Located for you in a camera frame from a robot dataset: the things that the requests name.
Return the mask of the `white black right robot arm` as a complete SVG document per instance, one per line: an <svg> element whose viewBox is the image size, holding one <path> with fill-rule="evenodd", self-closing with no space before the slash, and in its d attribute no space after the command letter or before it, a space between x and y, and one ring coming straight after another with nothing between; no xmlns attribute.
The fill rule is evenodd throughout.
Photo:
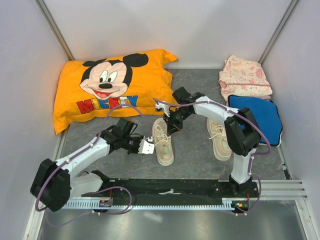
<svg viewBox="0 0 320 240"><path fill-rule="evenodd" d="M172 94L176 104L156 101L156 109L164 111L167 135L183 129L183 121L195 114L222 125L226 141L233 153L233 169L229 176L229 191L235 197L242 196L252 181L249 174L250 157L257 150L261 131L252 111L237 109L211 100L203 93L191 94L184 87Z"/></svg>

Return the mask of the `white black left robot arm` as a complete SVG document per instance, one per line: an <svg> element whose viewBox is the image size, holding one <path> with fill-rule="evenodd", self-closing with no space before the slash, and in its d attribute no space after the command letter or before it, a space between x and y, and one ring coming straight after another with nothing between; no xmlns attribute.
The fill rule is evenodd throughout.
<svg viewBox="0 0 320 240"><path fill-rule="evenodd" d="M79 174L93 162L112 152L124 149L128 154L152 154L154 143L151 138L134 134L137 124L120 118L117 124L102 130L89 143L75 152L52 161L49 158L39 165L30 193L38 203L51 211L60 210L70 199L83 194L95 193L106 196L110 185L99 171L87 175Z"/></svg>

